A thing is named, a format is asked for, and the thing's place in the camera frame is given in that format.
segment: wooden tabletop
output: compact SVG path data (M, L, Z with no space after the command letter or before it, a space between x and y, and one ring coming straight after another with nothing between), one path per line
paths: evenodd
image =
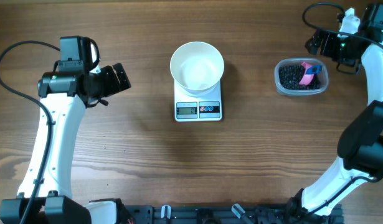
M122 63L131 89L88 109L72 165L73 199L121 198L127 205L285 203L336 158L345 127L366 107L364 70L335 69L310 55L314 33L301 20L315 1L129 1L0 5L0 53L22 40L59 45L62 36L94 39L100 65ZM361 17L368 1L341 1ZM335 9L308 19L338 29ZM203 41L225 60L224 118L177 123L169 61L182 44ZM285 97L274 68L285 58L314 57L329 73L325 92ZM2 79L37 98L37 81L59 53L20 46L1 64ZM29 165L39 108L0 86L0 201L14 198ZM346 223L383 223L383 180L342 202Z

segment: pink object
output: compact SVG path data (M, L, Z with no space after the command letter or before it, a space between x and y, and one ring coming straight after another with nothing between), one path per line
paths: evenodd
M312 67L311 64L309 63L306 63L306 62L303 62L302 63L302 66L305 68L305 74L303 75L301 81L299 82L299 85L309 85L311 83L311 81L313 80L314 78L314 75L307 75L306 74L306 71Z

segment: wood grain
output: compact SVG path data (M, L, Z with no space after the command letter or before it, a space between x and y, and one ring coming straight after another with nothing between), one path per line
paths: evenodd
M313 57L314 30L301 21L313 1L130 1L0 5L0 53L21 40L54 45L66 35L96 40L101 65L123 64L130 90L87 110L72 168L79 203L119 197L128 205L283 203L334 161L338 138L365 108L366 75L328 67L328 89L289 98L276 92L273 69L284 58ZM361 15L368 1L340 1ZM309 19L337 29L336 11ZM200 40L221 52L224 119L177 123L172 53ZM59 54L20 46L1 64L3 80L37 97L37 81ZM0 86L0 200L16 196L31 158L39 109ZM383 223L383 181L344 201L346 223Z

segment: container of black beans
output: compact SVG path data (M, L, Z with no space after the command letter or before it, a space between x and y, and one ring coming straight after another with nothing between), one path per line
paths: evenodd
M321 65L322 69L314 75L309 85L299 85L305 68L302 63L312 66ZM274 79L277 92L286 96L306 96L323 92L328 86L328 72L325 64L315 58L290 58L284 59L277 64L274 71Z

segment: black beans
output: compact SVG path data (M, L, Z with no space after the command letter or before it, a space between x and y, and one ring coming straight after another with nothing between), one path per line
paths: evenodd
M280 67L278 73L280 75L280 83L286 89L316 90L321 88L321 83L318 80L317 75L314 76L309 85L299 85L299 82L305 74L305 68L302 65L285 65Z

